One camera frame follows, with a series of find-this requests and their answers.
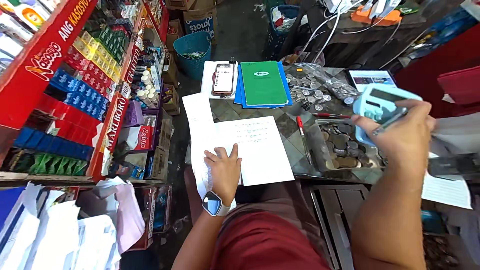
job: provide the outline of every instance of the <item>smartwatch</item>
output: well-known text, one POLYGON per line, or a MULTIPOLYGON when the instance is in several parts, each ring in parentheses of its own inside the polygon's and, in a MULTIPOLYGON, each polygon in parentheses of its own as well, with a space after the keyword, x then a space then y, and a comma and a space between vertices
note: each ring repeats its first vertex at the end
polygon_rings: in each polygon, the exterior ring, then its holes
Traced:
POLYGON ((211 216, 224 217, 230 210, 230 206, 223 205, 222 199, 212 191, 205 194, 202 206, 211 216))

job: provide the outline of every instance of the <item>watch face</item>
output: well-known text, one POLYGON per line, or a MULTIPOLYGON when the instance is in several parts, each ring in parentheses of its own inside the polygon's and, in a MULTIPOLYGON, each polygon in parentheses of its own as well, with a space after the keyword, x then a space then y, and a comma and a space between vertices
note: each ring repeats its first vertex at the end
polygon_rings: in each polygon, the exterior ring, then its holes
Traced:
POLYGON ((215 193, 209 191, 205 194, 202 206, 210 215, 215 216, 222 207, 222 200, 215 193))

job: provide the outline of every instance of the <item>teal plastic basket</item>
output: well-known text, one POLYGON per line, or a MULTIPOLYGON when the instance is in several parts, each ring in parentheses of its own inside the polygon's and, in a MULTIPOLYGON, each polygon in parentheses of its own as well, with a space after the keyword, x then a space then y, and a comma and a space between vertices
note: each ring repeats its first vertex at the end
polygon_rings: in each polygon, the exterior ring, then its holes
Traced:
POLYGON ((201 31, 178 38, 173 42, 173 48, 177 53, 180 66, 187 75, 194 80, 202 80, 204 63, 210 60, 212 38, 210 34, 201 31), (205 52, 198 59, 190 59, 183 56, 184 53, 205 52))

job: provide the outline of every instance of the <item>hand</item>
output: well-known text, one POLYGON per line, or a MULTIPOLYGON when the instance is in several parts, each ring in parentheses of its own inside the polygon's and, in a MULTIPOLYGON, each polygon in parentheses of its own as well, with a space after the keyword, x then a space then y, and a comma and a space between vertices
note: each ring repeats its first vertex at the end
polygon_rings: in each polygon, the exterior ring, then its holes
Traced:
POLYGON ((240 163, 241 158, 238 158, 239 146, 233 145, 230 156, 223 147, 216 147, 212 154, 205 150, 205 163, 211 169, 213 179, 213 192, 220 196, 223 205, 230 206, 235 197, 237 186, 240 179, 240 163))
POLYGON ((390 165, 409 170, 422 167, 423 173, 427 167, 430 132, 435 126, 435 119, 428 115, 432 105, 414 99, 398 101, 395 104, 408 108, 408 114, 377 136, 373 136, 372 131, 380 124, 374 120, 354 115, 352 121, 387 155, 390 165))

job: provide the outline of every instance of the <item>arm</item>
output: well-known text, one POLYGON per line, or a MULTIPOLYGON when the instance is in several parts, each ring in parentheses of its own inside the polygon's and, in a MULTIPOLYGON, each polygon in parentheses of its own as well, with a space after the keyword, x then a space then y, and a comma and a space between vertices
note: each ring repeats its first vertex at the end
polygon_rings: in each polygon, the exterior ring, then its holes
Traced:
POLYGON ((352 226, 352 256, 357 270, 423 270, 421 191, 427 168, 431 105, 403 100, 408 114, 377 136, 373 120, 354 116, 388 157, 388 168, 361 206, 352 226))
MULTIPOLYGON (((233 145, 230 156, 223 147, 215 148, 215 152, 217 155, 205 151, 204 160, 211 168, 213 192, 222 199, 224 205, 229 206, 235 197, 240 178, 238 145, 233 145)), ((212 217, 203 210, 175 258, 172 269, 208 269, 223 219, 224 217, 212 217)))

